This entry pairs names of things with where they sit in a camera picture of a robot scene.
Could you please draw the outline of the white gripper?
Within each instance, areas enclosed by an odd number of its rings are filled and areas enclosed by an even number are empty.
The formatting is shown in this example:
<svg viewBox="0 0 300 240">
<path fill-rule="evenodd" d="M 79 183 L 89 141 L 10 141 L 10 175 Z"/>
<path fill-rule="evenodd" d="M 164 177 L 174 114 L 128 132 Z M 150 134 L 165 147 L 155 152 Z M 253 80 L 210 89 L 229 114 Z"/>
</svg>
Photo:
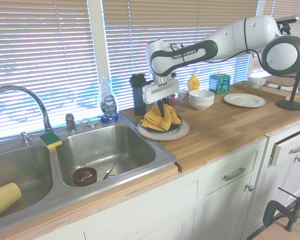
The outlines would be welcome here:
<svg viewBox="0 0 300 240">
<path fill-rule="evenodd" d="M 170 104 L 168 96 L 179 91 L 179 82 L 177 79 L 169 80 L 165 85 L 149 84 L 142 87 L 142 100 L 146 104 L 157 102 L 157 106 L 162 117 L 165 116 L 164 103 Z"/>
</svg>

